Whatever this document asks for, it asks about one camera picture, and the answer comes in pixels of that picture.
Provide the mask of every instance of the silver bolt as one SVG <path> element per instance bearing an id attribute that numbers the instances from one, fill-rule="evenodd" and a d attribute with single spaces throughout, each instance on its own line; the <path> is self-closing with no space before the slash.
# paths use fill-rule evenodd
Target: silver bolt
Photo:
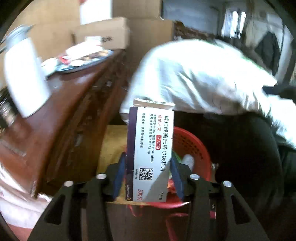
<path id="1" fill-rule="evenodd" d="M 198 180 L 198 179 L 200 179 L 200 176 L 197 175 L 197 174 L 191 174 L 191 175 L 190 175 L 190 178 L 191 178 L 192 180 Z"/>
<path id="2" fill-rule="evenodd" d="M 228 188 L 229 187 L 232 187 L 232 183 L 230 181 L 224 181 L 223 182 L 223 185 L 226 186 L 226 187 L 228 187 Z"/>
<path id="3" fill-rule="evenodd" d="M 65 186 L 65 187 L 70 187 L 70 186 L 72 186 L 73 184 L 74 184 L 73 181 L 66 181 L 66 182 L 64 182 L 64 186 Z"/>
<path id="4" fill-rule="evenodd" d="M 100 173 L 98 175 L 96 175 L 96 179 L 102 180 L 105 179 L 107 177 L 107 175 L 105 173 Z"/>

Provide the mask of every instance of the barcode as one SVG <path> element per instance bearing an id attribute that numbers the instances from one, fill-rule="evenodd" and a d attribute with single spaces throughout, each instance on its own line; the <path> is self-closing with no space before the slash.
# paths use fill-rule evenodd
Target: barcode
<path id="1" fill-rule="evenodd" d="M 140 168 L 139 180 L 151 181 L 153 176 L 153 168 Z"/>

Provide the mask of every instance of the black jacket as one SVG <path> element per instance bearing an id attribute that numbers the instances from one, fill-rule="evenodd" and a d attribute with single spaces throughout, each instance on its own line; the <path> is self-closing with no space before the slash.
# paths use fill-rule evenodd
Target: black jacket
<path id="1" fill-rule="evenodd" d="M 255 52 L 262 57 L 263 63 L 271 69 L 272 75 L 275 76 L 279 69 L 279 44 L 274 33 L 268 32 L 261 42 L 255 48 Z"/>

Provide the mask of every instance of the brown wooden desk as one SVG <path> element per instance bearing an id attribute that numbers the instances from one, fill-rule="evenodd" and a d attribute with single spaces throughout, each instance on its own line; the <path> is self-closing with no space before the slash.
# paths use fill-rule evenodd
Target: brown wooden desk
<path id="1" fill-rule="evenodd" d="M 126 94 L 124 59 L 125 52 L 116 50 L 97 66 L 54 74 L 48 79 L 50 99 L 32 116 L 17 118 L 13 125 L 31 128 L 26 139 L 17 140 L 25 156 L 0 144 L 0 162 L 32 196 L 53 195 L 66 180 L 95 175 L 106 126 Z M 3 139 L 11 132 L 6 129 Z"/>

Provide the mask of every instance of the dark pants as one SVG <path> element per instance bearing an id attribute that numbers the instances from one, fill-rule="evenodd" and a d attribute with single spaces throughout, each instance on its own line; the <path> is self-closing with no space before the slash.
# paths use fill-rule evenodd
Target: dark pants
<path id="1" fill-rule="evenodd" d="M 219 163 L 216 181 L 233 183 L 271 240 L 292 239 L 294 228 L 287 226 L 296 220 L 296 151 L 277 145 L 264 118 L 176 112 L 175 125 L 205 144 L 212 162 Z M 279 218 L 288 215 L 290 222 L 283 224 Z"/>

